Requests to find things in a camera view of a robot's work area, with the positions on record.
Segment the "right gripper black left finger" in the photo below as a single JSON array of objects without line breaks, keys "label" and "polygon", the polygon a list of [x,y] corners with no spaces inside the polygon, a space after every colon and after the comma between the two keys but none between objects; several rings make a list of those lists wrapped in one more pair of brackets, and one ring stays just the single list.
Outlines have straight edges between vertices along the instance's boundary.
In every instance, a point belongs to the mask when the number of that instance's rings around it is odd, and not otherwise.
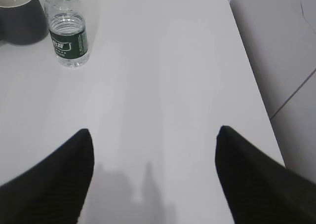
[{"label": "right gripper black left finger", "polygon": [[2,224],[76,224],[94,172],[94,148],[81,129],[41,162],[1,185]]}]

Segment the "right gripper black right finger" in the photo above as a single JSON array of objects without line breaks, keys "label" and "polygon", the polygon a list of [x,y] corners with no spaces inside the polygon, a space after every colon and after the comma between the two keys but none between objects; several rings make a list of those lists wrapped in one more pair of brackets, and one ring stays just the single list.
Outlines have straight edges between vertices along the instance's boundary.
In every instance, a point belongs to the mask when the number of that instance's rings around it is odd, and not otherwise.
[{"label": "right gripper black right finger", "polygon": [[215,166],[236,224],[314,224],[316,185],[280,165],[229,126],[217,135]]}]

